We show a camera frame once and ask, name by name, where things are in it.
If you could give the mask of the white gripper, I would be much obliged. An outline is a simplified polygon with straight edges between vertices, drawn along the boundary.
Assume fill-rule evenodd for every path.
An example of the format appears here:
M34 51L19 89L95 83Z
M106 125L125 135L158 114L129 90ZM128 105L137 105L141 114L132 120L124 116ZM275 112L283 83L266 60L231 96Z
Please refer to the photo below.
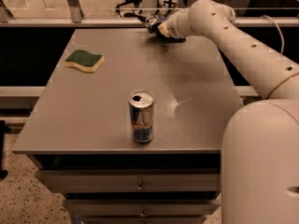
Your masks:
M183 39L184 36L178 30L177 22L171 18L160 17L160 24L158 25L158 31L167 38Z

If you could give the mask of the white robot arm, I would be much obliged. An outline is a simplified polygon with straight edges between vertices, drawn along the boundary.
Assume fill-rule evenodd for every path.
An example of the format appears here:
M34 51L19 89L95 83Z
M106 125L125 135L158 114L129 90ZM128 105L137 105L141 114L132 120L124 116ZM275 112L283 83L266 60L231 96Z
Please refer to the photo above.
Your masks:
M211 0L158 30L210 39L262 98L239 109L223 135L222 224L299 224L299 65L236 28L233 10Z

